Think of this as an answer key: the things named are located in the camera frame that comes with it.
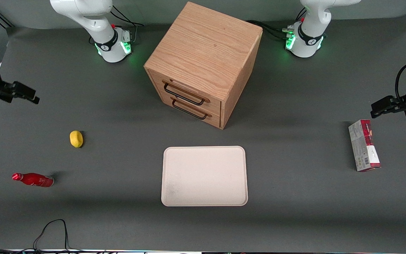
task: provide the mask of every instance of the cardboard box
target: cardboard box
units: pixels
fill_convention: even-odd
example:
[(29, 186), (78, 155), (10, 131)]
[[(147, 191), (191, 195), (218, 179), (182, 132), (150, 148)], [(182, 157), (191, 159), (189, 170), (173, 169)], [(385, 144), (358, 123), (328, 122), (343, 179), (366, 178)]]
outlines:
[(359, 120), (349, 126), (350, 140), (355, 156), (356, 171), (367, 172), (380, 168), (380, 161), (372, 142), (370, 120)]

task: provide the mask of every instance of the red bottle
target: red bottle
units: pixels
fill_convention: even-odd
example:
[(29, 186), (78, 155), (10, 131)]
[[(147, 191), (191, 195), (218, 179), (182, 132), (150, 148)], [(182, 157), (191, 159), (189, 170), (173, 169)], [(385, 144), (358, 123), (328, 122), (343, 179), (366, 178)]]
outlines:
[(36, 173), (27, 173), (27, 174), (15, 173), (12, 175), (12, 179), (16, 181), (21, 181), (25, 185), (40, 186), (40, 187), (50, 187), (54, 183), (53, 177), (40, 175)]

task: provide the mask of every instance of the black cable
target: black cable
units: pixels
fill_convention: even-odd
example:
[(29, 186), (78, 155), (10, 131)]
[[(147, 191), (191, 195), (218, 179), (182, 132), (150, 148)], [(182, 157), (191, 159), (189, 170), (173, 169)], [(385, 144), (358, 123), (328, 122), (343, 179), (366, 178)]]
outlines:
[(90, 40), (93, 40), (92, 36), (89, 36), (89, 44), (90, 45), (95, 45), (95, 40), (93, 40), (93, 42), (91, 42)]
[(286, 39), (285, 37), (280, 37), (280, 36), (274, 34), (274, 32), (281, 32), (281, 29), (276, 29), (272, 26), (269, 26), (268, 24), (265, 24), (263, 22), (256, 21), (256, 20), (246, 20), (246, 22), (257, 25), (259, 27), (262, 27), (266, 32), (268, 32), (269, 34), (271, 34), (272, 36), (274, 36), (277, 39), (280, 39), (280, 40)]
[(9, 23), (7, 23), (7, 21), (5, 21), (1, 16), (0, 16), (0, 19), (4, 22), (4, 23), (6, 23), (6, 25), (8, 25), (9, 27), (12, 27)]
[(261, 26), (261, 27), (267, 27), (268, 29), (281, 32), (281, 29), (276, 29), (275, 27), (269, 26), (268, 24), (263, 23), (263, 22), (261, 22), (261, 21), (246, 20), (246, 22), (252, 23), (252, 24), (255, 24), (255, 25), (258, 25), (258, 26)]
[(118, 19), (120, 19), (120, 20), (122, 20), (122, 21), (125, 21), (125, 22), (128, 22), (128, 23), (131, 23), (133, 26), (136, 26), (136, 25), (139, 25), (139, 26), (144, 26), (144, 24), (141, 24), (141, 23), (136, 23), (136, 22), (132, 22), (132, 21), (128, 21), (128, 20), (126, 20), (126, 19), (123, 19), (123, 18), (121, 18), (121, 17), (119, 17), (119, 16), (115, 15), (115, 13), (113, 13), (112, 11), (111, 11), (111, 14), (112, 14), (114, 17), (116, 17), (116, 18), (118, 18)]
[(403, 72), (405, 69), (406, 69), (406, 65), (404, 65), (404, 66), (400, 69), (400, 71), (398, 72), (398, 75), (397, 75), (397, 77), (396, 77), (396, 84), (394, 85), (394, 91), (396, 92), (396, 98), (399, 100), (400, 103), (403, 103), (403, 101), (402, 101), (402, 98), (400, 97), (400, 94), (399, 94), (399, 79), (400, 79), (400, 76), (401, 76), (402, 72)]
[(37, 243), (40, 240), (40, 238), (43, 236), (43, 234), (45, 233), (45, 230), (47, 229), (48, 225), (50, 225), (53, 222), (57, 222), (57, 221), (61, 221), (63, 223), (63, 229), (65, 230), (65, 242), (64, 242), (64, 247), (67, 251), (70, 251), (70, 249), (73, 249), (70, 247), (69, 241), (68, 241), (68, 230), (67, 230), (67, 224), (65, 223), (65, 221), (63, 219), (56, 219), (56, 220), (52, 220), (50, 222), (48, 222), (45, 227), (43, 227), (42, 232), (40, 233), (39, 236), (37, 236), (37, 238), (34, 240), (34, 242), (32, 243), (32, 248), (35, 249), (36, 251), (39, 251), (39, 249), (37, 248)]
[(14, 24), (11, 21), (9, 21), (2, 13), (0, 13), (0, 19), (2, 19), (4, 23), (6, 23), (10, 27), (14, 26)]
[(302, 9), (302, 10), (300, 10), (299, 14), (297, 14), (297, 17), (295, 18), (295, 20), (298, 20), (298, 19), (299, 19), (299, 17), (300, 17), (300, 15), (305, 14), (305, 12), (306, 12), (306, 8), (305, 8), (305, 7), (303, 7), (303, 9)]
[(2, 26), (4, 29), (7, 29), (5, 26), (3, 26), (3, 24), (0, 23), (0, 26)]
[(130, 21), (123, 13), (121, 13), (121, 11), (119, 11), (118, 9), (117, 9), (117, 7), (115, 7), (115, 5), (113, 5), (113, 7), (114, 7), (114, 9), (116, 10), (116, 11), (118, 11), (118, 13), (120, 13), (128, 22), (130, 22), (131, 24), (137, 24), (137, 25), (139, 25), (139, 26), (144, 26), (143, 24), (141, 24), (141, 23), (136, 23), (136, 22), (132, 22), (132, 21)]
[(301, 18), (303, 17), (303, 15), (305, 15), (305, 14), (306, 14), (306, 9), (305, 9), (305, 11), (297, 18), (297, 20), (301, 19)]

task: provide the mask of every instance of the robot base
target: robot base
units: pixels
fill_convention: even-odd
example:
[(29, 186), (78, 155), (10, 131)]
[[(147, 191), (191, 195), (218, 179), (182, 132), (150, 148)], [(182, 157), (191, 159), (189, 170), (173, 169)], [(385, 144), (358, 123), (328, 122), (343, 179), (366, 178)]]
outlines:
[[(294, 24), (289, 25), (287, 28), (297, 31), (300, 24), (302, 24), (302, 22), (297, 21)], [(306, 45), (305, 40), (299, 36), (298, 32), (295, 32), (286, 41), (285, 49), (291, 51), (292, 54), (298, 56), (299, 58), (309, 58), (310, 56), (313, 56), (314, 53), (316, 53), (316, 51), (320, 48), (322, 40), (324, 40), (324, 37), (322, 37), (319, 42), (315, 42), (314, 45), (309, 46)]]
[(118, 41), (111, 48), (110, 51), (103, 51), (97, 47), (98, 54), (103, 57), (103, 59), (109, 63), (116, 63), (122, 61), (125, 56), (131, 53), (131, 36), (129, 31), (125, 31), (121, 28), (114, 29), (118, 34)]

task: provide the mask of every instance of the metal drawer handle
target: metal drawer handle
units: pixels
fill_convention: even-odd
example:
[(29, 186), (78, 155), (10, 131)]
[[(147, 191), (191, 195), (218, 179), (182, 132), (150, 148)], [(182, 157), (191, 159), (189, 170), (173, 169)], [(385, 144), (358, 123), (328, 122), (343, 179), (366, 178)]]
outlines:
[(208, 116), (208, 114), (205, 114), (203, 117), (199, 117), (199, 116), (197, 116), (196, 114), (185, 110), (184, 108), (180, 108), (179, 106), (176, 106), (176, 105), (174, 104), (175, 102), (176, 102), (176, 100), (174, 99), (173, 102), (172, 102), (172, 106), (173, 106), (174, 108), (176, 108), (176, 109), (178, 109), (179, 111), (182, 111), (182, 112), (184, 112), (184, 113), (186, 113), (186, 114), (190, 114), (191, 116), (193, 116), (193, 117), (195, 117), (195, 118), (197, 118), (197, 119), (204, 120), (204, 119), (206, 119), (206, 117)]
[(203, 102), (204, 102), (204, 99), (202, 99), (201, 102), (196, 102), (196, 101), (193, 101), (193, 100), (191, 100), (191, 99), (188, 99), (188, 98), (186, 98), (186, 97), (184, 97), (184, 96), (182, 96), (182, 95), (179, 95), (179, 94), (177, 94), (177, 93), (175, 93), (175, 92), (172, 92), (172, 91), (170, 91), (170, 90), (167, 89), (168, 86), (169, 86), (169, 83), (166, 83), (166, 84), (164, 85), (164, 90), (165, 90), (166, 92), (168, 92), (168, 93), (170, 93), (170, 94), (172, 94), (172, 95), (174, 95), (174, 96), (176, 96), (176, 97), (178, 97), (178, 98), (181, 98), (181, 99), (183, 99), (183, 100), (185, 100), (185, 101), (187, 101), (187, 102), (189, 102), (189, 103), (192, 103), (193, 105), (201, 106), (201, 105), (203, 104)]

